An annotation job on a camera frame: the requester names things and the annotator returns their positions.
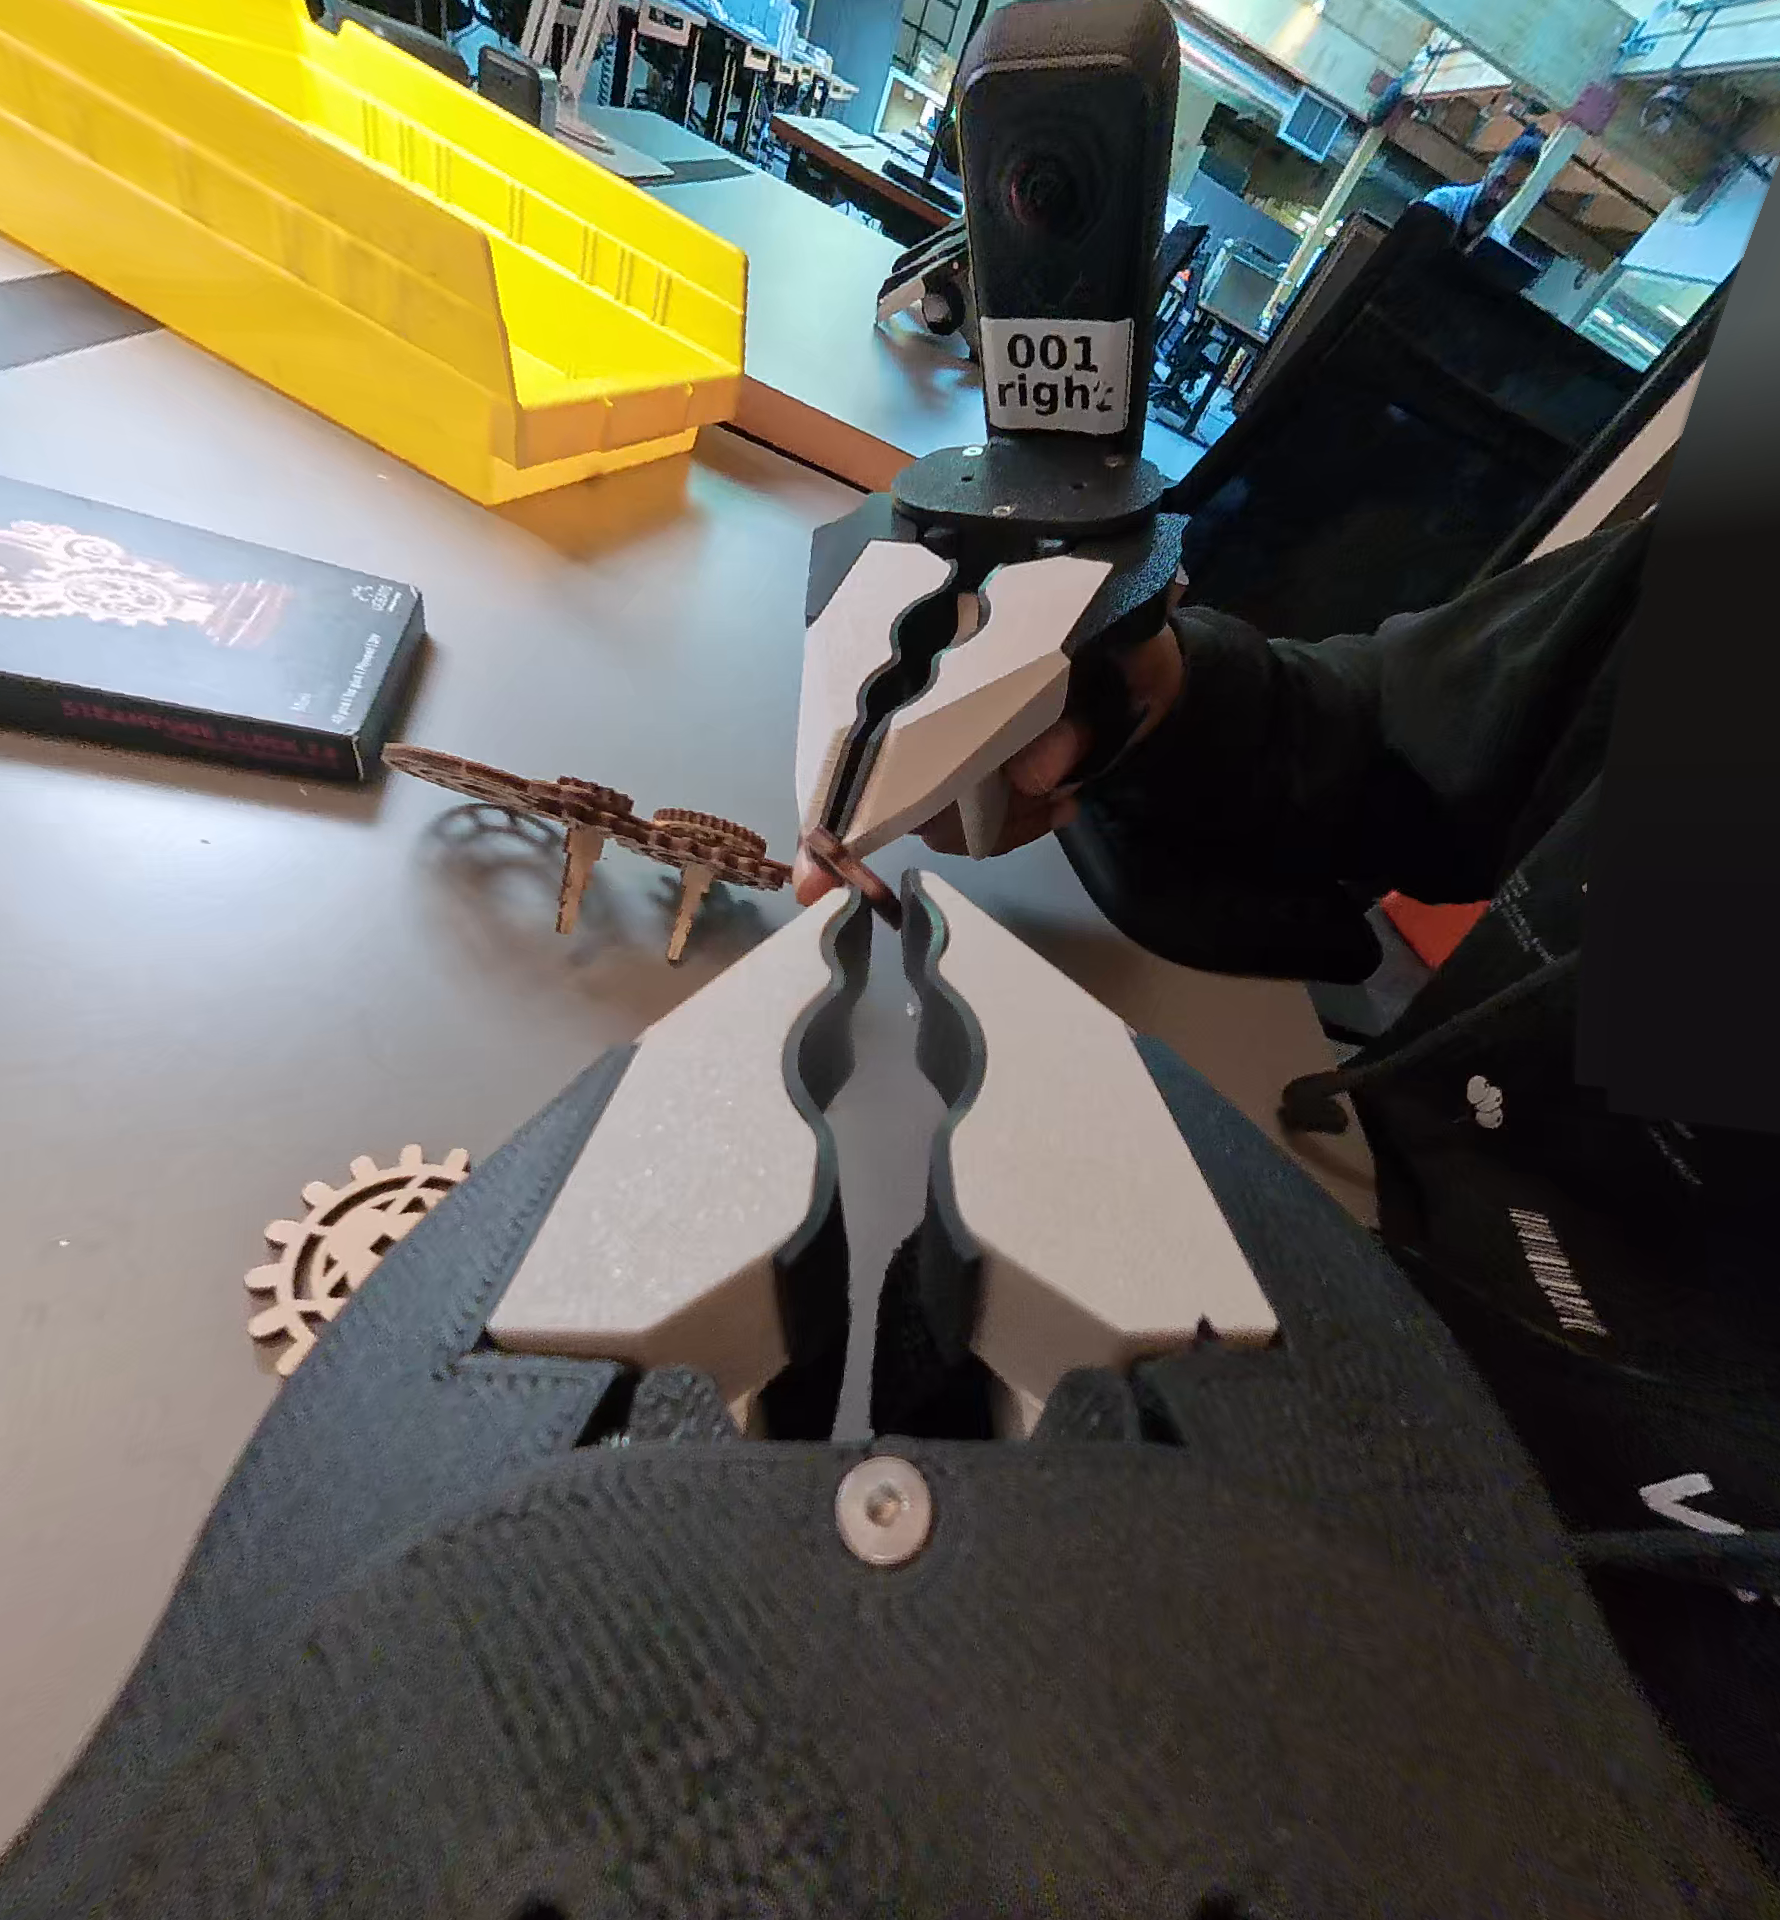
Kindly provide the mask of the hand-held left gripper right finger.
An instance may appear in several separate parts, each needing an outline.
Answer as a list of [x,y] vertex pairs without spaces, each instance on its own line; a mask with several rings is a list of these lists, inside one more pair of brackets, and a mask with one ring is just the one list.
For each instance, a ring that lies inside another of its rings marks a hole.
[[928,1147],[919,1303],[944,1364],[1037,1429],[1069,1374],[1125,1379],[1278,1315],[1137,1032],[928,870],[900,877]]

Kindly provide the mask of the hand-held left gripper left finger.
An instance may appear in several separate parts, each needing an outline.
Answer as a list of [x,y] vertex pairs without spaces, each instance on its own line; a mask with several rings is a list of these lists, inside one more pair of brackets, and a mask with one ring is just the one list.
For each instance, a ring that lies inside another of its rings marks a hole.
[[828,1108],[854,1070],[871,907],[828,895],[652,1021],[488,1315],[509,1354],[706,1379],[832,1429],[851,1275]]

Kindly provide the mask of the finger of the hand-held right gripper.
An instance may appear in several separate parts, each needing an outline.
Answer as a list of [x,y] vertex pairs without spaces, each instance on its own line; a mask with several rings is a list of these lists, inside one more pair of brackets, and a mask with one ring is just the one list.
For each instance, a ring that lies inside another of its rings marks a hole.
[[928,683],[877,732],[844,816],[851,856],[876,856],[944,812],[958,816],[969,857],[995,856],[1010,812],[1003,766],[1060,721],[1067,640],[1110,574],[1110,560],[993,574],[975,635],[942,648]]
[[807,835],[883,848],[947,793],[952,743],[934,677],[954,637],[954,560],[871,540],[807,622],[795,806]]

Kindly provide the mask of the small square wooden piece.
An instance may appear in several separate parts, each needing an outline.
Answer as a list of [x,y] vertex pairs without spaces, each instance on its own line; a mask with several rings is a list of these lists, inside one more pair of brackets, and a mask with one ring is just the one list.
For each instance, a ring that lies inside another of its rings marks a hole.
[[867,913],[900,933],[900,899],[877,877],[854,850],[847,850],[828,828],[807,828],[802,835],[802,866],[820,876],[832,887],[854,892]]

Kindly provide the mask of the wooden gear assembly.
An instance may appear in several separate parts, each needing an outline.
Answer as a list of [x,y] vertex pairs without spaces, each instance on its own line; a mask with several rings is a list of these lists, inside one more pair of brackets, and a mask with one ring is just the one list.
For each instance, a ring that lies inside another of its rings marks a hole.
[[458,793],[469,806],[502,812],[505,818],[561,823],[565,837],[557,892],[561,934],[574,934],[590,876],[609,845],[676,870],[680,902],[663,950],[669,966],[685,959],[690,928],[711,887],[734,884],[775,895],[790,884],[790,867],[768,856],[768,842],[754,828],[706,812],[661,807],[642,818],[631,793],[606,783],[581,776],[520,776],[485,761],[397,741],[381,747],[381,764]]

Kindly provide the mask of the wooden gear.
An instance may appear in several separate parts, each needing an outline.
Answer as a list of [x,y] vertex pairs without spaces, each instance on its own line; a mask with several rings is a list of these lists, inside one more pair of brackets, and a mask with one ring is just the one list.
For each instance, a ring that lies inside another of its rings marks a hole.
[[245,1275],[259,1299],[249,1338],[274,1354],[274,1379],[295,1379],[320,1330],[367,1284],[377,1263],[469,1180],[469,1148],[435,1158],[404,1142],[376,1164],[355,1155],[338,1184],[300,1186],[297,1212],[266,1228],[268,1263]]

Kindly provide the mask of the yellow plastic bin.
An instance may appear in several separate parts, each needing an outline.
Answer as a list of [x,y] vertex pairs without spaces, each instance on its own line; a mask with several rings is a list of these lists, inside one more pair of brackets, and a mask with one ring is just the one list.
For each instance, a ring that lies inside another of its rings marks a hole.
[[304,5],[0,5],[0,231],[482,506],[736,413],[743,253]]

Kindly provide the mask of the person's right forearm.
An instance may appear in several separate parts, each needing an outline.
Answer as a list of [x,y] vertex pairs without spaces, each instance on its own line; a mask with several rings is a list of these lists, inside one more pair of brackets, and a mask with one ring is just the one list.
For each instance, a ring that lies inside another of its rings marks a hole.
[[1176,612],[1183,689],[1076,797],[1071,876],[1137,946],[1199,972],[1362,981],[1364,907],[1521,883],[1534,950],[1583,938],[1597,776],[1656,516],[1370,635],[1272,640]]

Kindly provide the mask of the grey desk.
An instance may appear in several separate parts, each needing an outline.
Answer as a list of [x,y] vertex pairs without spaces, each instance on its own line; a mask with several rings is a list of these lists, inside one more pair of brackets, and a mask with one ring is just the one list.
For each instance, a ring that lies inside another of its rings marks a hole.
[[[844,484],[731,429],[485,514],[165,331],[0,373],[0,477],[422,590],[404,733],[787,845],[802,583]],[[355,1155],[482,1164],[790,914],[557,861],[417,781],[0,733],[0,1848],[130,1670],[274,1379],[261,1228]]]

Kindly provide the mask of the person's right hand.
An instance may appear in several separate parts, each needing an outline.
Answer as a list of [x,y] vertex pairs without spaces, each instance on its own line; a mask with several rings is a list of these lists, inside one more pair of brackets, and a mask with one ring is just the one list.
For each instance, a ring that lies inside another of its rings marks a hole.
[[1067,828],[1083,788],[1134,753],[1166,721],[1186,683],[1174,622],[1138,644],[1096,649],[1090,668],[1096,675],[1069,696],[1061,718],[1003,766],[999,856]]

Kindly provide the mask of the orange plastic piece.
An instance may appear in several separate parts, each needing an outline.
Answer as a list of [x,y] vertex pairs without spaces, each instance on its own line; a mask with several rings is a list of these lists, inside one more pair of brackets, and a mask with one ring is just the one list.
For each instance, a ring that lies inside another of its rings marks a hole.
[[1425,967],[1441,967],[1486,918],[1487,902],[1431,906],[1406,895],[1385,895],[1376,907]]

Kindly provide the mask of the black monitor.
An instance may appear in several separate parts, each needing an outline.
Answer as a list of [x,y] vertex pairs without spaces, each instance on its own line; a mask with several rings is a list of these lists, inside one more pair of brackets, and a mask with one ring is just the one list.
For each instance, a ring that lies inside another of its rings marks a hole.
[[1411,204],[1174,491],[1186,602],[1325,640],[1448,602],[1643,376]]

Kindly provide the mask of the person's dark sweater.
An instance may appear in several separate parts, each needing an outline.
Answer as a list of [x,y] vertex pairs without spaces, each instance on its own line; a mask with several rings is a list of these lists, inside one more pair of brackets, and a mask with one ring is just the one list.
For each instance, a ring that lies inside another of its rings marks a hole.
[[1502,883],[1351,1104],[1382,1241],[1532,1456],[1627,1667],[1780,1877],[1780,1139],[1575,1079],[1593,807]]

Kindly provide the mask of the black and white printed sign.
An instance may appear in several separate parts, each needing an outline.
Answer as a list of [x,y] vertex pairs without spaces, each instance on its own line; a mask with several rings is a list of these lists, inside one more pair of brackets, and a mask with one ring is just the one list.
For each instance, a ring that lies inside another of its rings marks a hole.
[[1661,495],[1676,446],[1687,432],[1701,365],[1652,369],[1640,397],[1553,484],[1525,523],[1486,560],[1472,583],[1487,583],[1597,530],[1646,516]]

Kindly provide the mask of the black puzzle box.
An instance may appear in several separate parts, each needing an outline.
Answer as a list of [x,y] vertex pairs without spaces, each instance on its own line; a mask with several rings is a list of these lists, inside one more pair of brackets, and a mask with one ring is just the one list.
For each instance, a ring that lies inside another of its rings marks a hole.
[[0,477],[0,732],[361,783],[422,648],[407,583]]

